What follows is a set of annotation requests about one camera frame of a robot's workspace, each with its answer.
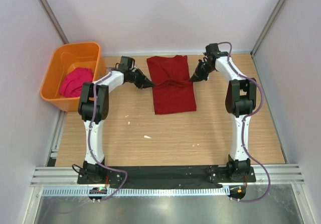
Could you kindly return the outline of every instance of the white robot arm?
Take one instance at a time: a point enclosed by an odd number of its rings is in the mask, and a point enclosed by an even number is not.
[[[225,107],[232,120],[232,146],[226,170],[232,181],[242,179],[250,171],[250,159],[245,153],[242,144],[242,134],[244,136],[244,146],[248,150],[248,133],[250,116],[256,107],[256,85],[241,76],[242,72],[235,66],[227,52],[221,52],[218,44],[206,46],[206,53],[191,77],[190,81],[198,82],[207,80],[210,72],[219,71],[229,83],[225,99]]]
[[[123,85],[125,82],[134,83],[139,89],[153,87],[155,85],[139,68],[136,67],[135,60],[130,57],[121,57],[118,67],[110,68],[109,70],[109,74],[105,77],[96,82],[86,82],[82,87],[78,113],[81,115],[85,125],[87,151],[83,168],[79,172],[79,176],[82,176],[83,178],[79,178],[78,183],[87,184],[92,182],[92,178],[87,178],[88,173],[93,173],[97,176],[98,180],[104,179],[106,176],[105,169],[97,165],[91,153],[99,163],[104,165],[105,157],[102,149],[102,134],[104,121],[107,118],[109,110],[109,93],[116,87]],[[91,100],[93,97],[94,85],[96,85],[97,103],[96,116],[91,124],[90,151],[88,136],[90,123],[94,113],[94,101]]]

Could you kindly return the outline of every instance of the folded red shirt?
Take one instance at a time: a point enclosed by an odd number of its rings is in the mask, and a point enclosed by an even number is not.
[[[187,56],[147,59],[156,115],[196,111],[193,83],[190,82]]]

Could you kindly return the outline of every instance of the white panel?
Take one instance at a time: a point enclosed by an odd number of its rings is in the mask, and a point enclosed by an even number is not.
[[[277,0],[48,0],[70,42],[103,54],[202,52],[230,41],[250,51]]]
[[[0,39],[0,222],[18,223],[57,120],[57,109],[39,91],[61,41],[38,0],[0,0]]]
[[[321,220],[320,5],[288,0],[256,61],[285,154],[299,164]]]

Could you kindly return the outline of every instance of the wooden table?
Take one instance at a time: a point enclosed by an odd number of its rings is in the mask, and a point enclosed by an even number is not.
[[[146,59],[134,57],[149,77]],[[190,75],[202,56],[188,56]],[[249,54],[232,55],[246,75],[257,73]],[[106,57],[114,66],[120,57]],[[219,72],[207,82],[194,83],[197,111],[155,115],[151,89],[125,83],[109,96],[109,115],[104,124],[103,149],[109,166],[226,164],[231,148],[231,120],[225,110],[228,83]],[[252,117],[249,151],[262,163],[284,163],[280,144],[266,102]],[[86,153],[85,129],[77,112],[68,113],[56,166],[82,166]]]

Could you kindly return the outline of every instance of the orange tub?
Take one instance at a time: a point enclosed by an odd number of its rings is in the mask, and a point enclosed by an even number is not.
[[[106,66],[101,56],[100,46],[95,42],[66,44],[59,47],[52,56],[40,95],[62,111],[77,111],[80,97],[64,97],[59,87],[66,75],[77,67],[91,68],[93,80],[106,74]]]

